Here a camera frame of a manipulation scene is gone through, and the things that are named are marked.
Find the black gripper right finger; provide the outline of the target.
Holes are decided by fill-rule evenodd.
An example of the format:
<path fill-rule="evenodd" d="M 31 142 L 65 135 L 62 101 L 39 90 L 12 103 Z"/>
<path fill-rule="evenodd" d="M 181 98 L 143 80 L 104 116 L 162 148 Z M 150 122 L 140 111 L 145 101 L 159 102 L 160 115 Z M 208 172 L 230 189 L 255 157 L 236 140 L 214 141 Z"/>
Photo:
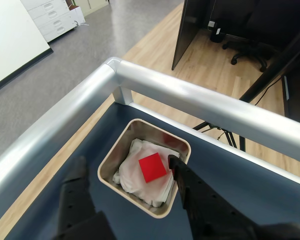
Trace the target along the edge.
<path fill-rule="evenodd" d="M 170 154 L 168 163 L 194 240 L 257 239 L 257 224 L 228 203 L 180 158 Z"/>

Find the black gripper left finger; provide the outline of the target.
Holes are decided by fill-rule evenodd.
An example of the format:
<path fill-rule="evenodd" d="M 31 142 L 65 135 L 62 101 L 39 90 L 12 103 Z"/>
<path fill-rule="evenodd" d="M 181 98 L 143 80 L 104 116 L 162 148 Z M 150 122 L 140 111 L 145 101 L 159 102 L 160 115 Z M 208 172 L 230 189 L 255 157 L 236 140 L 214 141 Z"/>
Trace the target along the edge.
<path fill-rule="evenodd" d="M 55 240 L 114 240 L 115 234 L 102 211 L 96 211 L 89 192 L 86 158 L 70 165 L 59 195 L 58 229 Z"/>

